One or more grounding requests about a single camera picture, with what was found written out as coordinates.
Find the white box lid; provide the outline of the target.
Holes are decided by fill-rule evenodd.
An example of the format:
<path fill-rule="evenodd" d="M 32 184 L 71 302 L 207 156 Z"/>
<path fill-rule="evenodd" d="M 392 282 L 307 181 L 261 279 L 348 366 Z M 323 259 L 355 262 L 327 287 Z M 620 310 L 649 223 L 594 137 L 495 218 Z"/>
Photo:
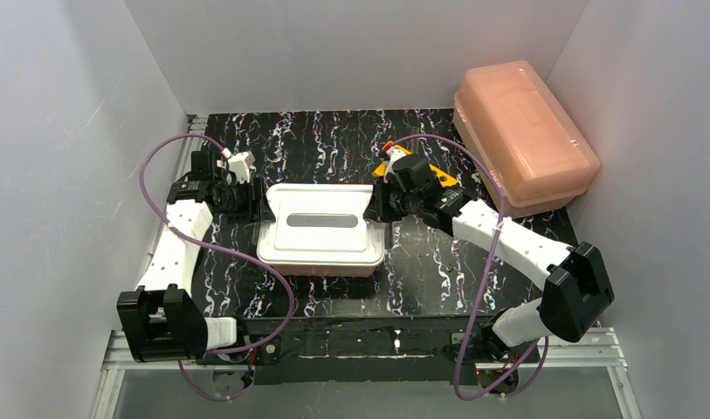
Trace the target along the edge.
<path fill-rule="evenodd" d="M 384 225 L 365 220 L 368 184 L 278 183 L 267 191 L 273 222 L 259 228 L 257 257 L 268 265 L 375 266 L 385 259 Z"/>

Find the pink plastic bin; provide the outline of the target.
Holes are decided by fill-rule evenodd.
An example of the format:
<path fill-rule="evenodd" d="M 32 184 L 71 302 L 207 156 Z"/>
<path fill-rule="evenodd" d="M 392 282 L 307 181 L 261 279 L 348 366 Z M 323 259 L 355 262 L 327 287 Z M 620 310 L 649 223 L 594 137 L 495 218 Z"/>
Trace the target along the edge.
<path fill-rule="evenodd" d="M 274 268 L 283 276 L 366 278 L 374 273 L 376 265 L 279 264 Z"/>

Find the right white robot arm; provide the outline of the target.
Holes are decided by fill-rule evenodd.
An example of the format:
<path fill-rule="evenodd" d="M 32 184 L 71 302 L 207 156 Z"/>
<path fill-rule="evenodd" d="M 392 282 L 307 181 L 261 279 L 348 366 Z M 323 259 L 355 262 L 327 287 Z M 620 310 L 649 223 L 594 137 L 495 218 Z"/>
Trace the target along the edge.
<path fill-rule="evenodd" d="M 579 341 L 614 300 L 597 247 L 571 246 L 535 233 L 459 186 L 445 186 L 422 155 L 392 148 L 381 154 L 363 216 L 378 223 L 413 215 L 427 226 L 493 251 L 529 278 L 540 298 L 510 307 L 486 322 L 478 342 L 501 355 L 545 336 Z"/>

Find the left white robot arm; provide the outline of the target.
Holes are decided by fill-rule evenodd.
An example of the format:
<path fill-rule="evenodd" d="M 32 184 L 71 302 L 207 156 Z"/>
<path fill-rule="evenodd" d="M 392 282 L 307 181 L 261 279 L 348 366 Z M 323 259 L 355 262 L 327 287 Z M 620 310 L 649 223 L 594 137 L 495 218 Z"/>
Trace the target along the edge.
<path fill-rule="evenodd" d="M 250 152 L 195 151 L 190 171 L 167 196 L 159 242 L 133 291 L 122 292 L 117 313 L 135 361 L 198 360 L 209 351 L 232 347 L 238 323 L 207 318 L 191 298 L 192 279 L 203 240 L 216 214 L 231 223 L 272 222 L 265 185 L 252 175 Z"/>

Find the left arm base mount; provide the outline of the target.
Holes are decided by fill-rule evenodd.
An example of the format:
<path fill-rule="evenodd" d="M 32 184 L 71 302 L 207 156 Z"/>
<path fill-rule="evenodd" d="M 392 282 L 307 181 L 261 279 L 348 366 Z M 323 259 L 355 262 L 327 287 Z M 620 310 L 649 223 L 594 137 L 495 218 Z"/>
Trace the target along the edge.
<path fill-rule="evenodd" d="M 251 388 L 254 386 L 255 382 L 255 363 L 257 362 L 258 358 L 260 357 L 259 351 L 262 351 L 263 353 L 267 354 L 272 354 L 275 355 L 279 351 L 279 347 L 281 346 L 282 339 L 280 337 L 276 337 L 269 342 L 266 342 L 264 345 L 260 345 L 254 348 L 251 348 L 247 351 L 244 352 L 238 352 L 238 353 L 220 353 L 217 354 L 217 357 L 219 359 L 224 359 L 226 362 L 228 362 L 231 365 L 242 365 L 245 368 L 243 369 L 243 374 L 241 377 L 242 381 L 242 388 L 240 391 L 238 391 L 236 394 L 233 395 L 221 395 L 218 392 L 216 392 L 214 395 L 213 394 L 208 394 L 202 389 L 200 389 L 188 376 L 188 374 L 185 372 L 185 370 L 182 370 L 183 373 L 183 379 L 185 382 L 192 387 L 193 391 L 203 397 L 203 399 L 211 402 L 234 402 L 238 398 L 240 398 L 243 395 L 246 395 L 249 393 Z"/>

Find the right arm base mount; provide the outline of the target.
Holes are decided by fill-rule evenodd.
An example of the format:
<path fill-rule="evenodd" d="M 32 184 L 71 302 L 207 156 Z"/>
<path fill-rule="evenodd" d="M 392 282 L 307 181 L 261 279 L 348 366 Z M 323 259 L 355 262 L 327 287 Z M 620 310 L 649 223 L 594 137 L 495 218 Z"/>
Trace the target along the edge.
<path fill-rule="evenodd" d="M 463 358 L 460 359 L 464 340 L 462 333 L 453 334 L 452 343 L 445 348 L 445 353 L 455 364 L 458 383 L 468 385 L 474 378 L 479 386 L 478 393 L 482 395 L 510 397 L 520 394 L 534 382 L 547 358 L 546 350 L 540 354 L 538 340 L 507 348 L 494 338 L 474 333 L 467 340 Z M 519 367 L 525 362 L 535 361 L 538 365 L 534 372 L 527 379 L 521 379 Z"/>

